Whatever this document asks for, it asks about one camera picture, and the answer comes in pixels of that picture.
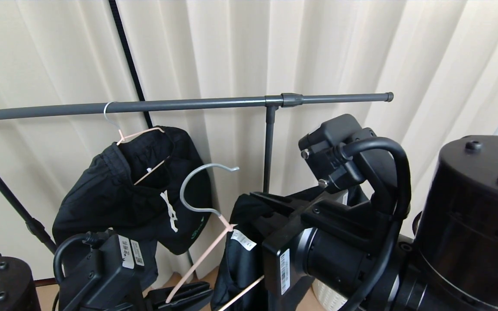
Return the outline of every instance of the gray metal rod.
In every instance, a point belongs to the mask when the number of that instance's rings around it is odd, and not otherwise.
[[[393,99],[393,93],[316,96],[301,95],[301,97],[301,104],[317,104],[328,102],[391,101],[391,99]],[[0,109],[0,120],[50,116],[72,116],[75,114],[102,114],[105,104],[106,103],[101,102],[96,104],[73,104]],[[107,112],[112,114],[116,112],[241,108],[259,107],[265,106],[266,104],[267,98],[265,96],[208,98],[195,100],[113,102],[113,104],[109,105],[109,107],[107,108]]]

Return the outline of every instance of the green embroidered logo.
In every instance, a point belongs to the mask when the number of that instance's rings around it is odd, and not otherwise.
[[[199,230],[201,230],[201,228],[203,228],[203,222],[205,222],[205,217],[201,218],[201,224],[199,225],[199,228],[197,228],[197,230],[195,230],[192,233],[192,240],[197,236],[197,234],[199,234]]]

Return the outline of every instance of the clothing rack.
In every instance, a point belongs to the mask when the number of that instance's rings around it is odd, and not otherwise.
[[[368,102],[368,101],[392,101],[393,93],[382,94],[353,94],[353,95],[313,95],[303,96],[301,94],[284,93],[282,95],[259,96],[259,97],[235,97],[235,98],[208,98],[194,100],[164,100],[164,101],[137,101],[137,102],[113,102],[107,108],[108,114],[120,112],[144,112],[144,111],[170,111],[170,110],[193,110],[210,108],[243,108],[243,107],[266,107],[266,132],[265,132],[265,165],[263,191],[268,193],[270,185],[270,170],[272,157],[272,141],[274,136],[275,113],[278,108],[291,108],[305,104],[324,104],[340,102]],[[0,120],[35,118],[50,116],[72,116],[77,114],[103,114],[103,108],[107,103],[95,104],[73,104],[38,106],[25,108],[0,109]],[[26,208],[22,206],[14,193],[9,189],[0,177],[0,192],[7,199],[15,211],[24,219],[28,230],[36,236],[40,242],[45,244],[55,254],[57,249],[55,242],[46,232],[44,226],[32,217]]]

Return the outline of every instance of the white basket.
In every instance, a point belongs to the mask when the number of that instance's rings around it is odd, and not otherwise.
[[[347,298],[318,280],[313,282],[313,291],[316,299],[326,311],[337,311],[347,302]]]

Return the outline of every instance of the white curtain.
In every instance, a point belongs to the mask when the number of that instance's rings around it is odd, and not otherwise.
[[[348,113],[407,150],[412,219],[439,148],[498,127],[498,1],[124,0],[118,8],[147,100],[395,93],[390,103],[278,110],[275,194],[316,184],[297,141]],[[135,100],[107,1],[0,1],[0,108]],[[154,124],[187,130],[204,162],[241,167],[211,174],[226,217],[241,193],[262,189],[263,108],[151,116]],[[145,126],[140,113],[111,118],[127,133]],[[91,158],[116,140],[100,114],[0,121],[0,175],[49,229]],[[221,229],[209,222],[190,249],[193,260]],[[403,233],[412,235],[408,223]],[[1,195],[0,252],[26,260],[36,279],[52,277],[50,253]],[[198,275],[216,267],[222,253],[223,244]],[[188,268],[186,256],[163,247],[157,257],[159,283]]]

